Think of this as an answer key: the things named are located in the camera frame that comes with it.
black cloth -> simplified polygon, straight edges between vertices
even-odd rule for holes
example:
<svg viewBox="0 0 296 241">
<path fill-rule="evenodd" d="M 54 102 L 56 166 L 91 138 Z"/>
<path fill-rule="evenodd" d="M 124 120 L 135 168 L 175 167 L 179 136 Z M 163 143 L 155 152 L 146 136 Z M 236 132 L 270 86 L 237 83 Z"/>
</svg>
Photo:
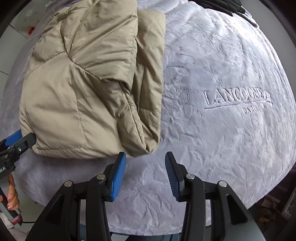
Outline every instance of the black cloth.
<svg viewBox="0 0 296 241">
<path fill-rule="evenodd" d="M 196 2 L 203 8 L 210 8 L 220 12 L 224 12 L 233 16 L 233 12 L 240 12 L 244 14 L 246 11 L 242 8 L 240 0 L 190 0 Z"/>
</svg>

white tile floor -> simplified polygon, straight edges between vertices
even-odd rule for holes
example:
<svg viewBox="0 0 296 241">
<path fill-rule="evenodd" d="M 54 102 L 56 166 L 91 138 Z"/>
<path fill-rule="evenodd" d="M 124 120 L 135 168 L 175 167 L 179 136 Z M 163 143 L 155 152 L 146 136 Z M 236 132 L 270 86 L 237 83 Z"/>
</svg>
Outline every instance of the white tile floor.
<svg viewBox="0 0 296 241">
<path fill-rule="evenodd" d="M 46 6 L 50 0 L 31 0 L 30 3 L 11 21 L 10 25 L 25 37 L 32 27 L 36 27 L 39 20 L 45 15 Z"/>
<path fill-rule="evenodd" d="M 16 187 L 20 200 L 20 210 L 24 222 L 34 222 L 37 220 L 44 207 L 35 203 L 31 198 L 22 192 L 21 189 Z M 27 233 L 32 228 L 33 224 L 24 223 L 20 227 L 20 231 Z"/>
<path fill-rule="evenodd" d="M 9 74 L 17 55 L 26 42 L 26 37 L 8 26 L 0 38 L 0 71 L 2 73 Z"/>
</svg>

blue gripper pad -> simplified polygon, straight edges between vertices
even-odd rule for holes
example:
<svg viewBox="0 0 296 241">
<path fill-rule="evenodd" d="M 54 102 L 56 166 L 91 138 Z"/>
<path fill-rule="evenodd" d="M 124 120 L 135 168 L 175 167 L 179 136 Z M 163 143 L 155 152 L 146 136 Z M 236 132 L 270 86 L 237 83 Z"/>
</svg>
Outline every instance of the blue gripper pad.
<svg viewBox="0 0 296 241">
<path fill-rule="evenodd" d="M 21 130 L 18 130 L 14 134 L 12 134 L 10 137 L 6 138 L 5 145 L 7 147 L 11 146 L 12 144 L 16 143 L 19 139 L 22 138 L 22 132 Z"/>
<path fill-rule="evenodd" d="M 167 152 L 165 155 L 165 168 L 168 173 L 168 179 L 170 181 L 170 187 L 172 189 L 173 196 L 176 198 L 177 201 L 180 199 L 180 186 L 179 181 L 177 179 L 176 172 L 173 168 L 173 162 L 176 162 L 173 153 Z"/>
<path fill-rule="evenodd" d="M 126 154 L 124 152 L 119 153 L 118 158 L 120 157 L 120 155 L 121 155 L 120 162 L 115 172 L 114 178 L 112 180 L 112 190 L 110 194 L 110 198 L 112 201 L 114 201 L 115 198 L 117 198 L 119 195 L 122 179 L 124 176 L 124 171 L 126 170 Z"/>
</svg>

wall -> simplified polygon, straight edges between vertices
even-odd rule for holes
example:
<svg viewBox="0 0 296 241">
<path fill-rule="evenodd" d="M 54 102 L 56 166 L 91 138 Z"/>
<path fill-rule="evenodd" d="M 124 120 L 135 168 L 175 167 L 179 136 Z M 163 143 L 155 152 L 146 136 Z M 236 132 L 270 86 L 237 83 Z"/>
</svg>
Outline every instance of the wall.
<svg viewBox="0 0 296 241">
<path fill-rule="evenodd" d="M 276 50 L 296 97 L 296 48 L 276 16 L 259 0 L 241 0 Z"/>
</svg>

human hand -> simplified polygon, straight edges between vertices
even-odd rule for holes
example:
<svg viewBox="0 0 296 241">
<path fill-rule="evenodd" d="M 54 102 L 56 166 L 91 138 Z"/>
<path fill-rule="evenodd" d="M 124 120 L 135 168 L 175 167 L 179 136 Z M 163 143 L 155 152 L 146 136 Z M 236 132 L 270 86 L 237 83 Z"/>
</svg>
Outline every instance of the human hand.
<svg viewBox="0 0 296 241">
<path fill-rule="evenodd" d="M 20 201 L 18 199 L 18 194 L 15 189 L 15 182 L 13 179 L 12 174 L 8 174 L 8 180 L 9 180 L 9 188 L 8 188 L 8 193 L 7 193 L 7 209 L 8 210 L 16 210 L 20 207 Z"/>
</svg>

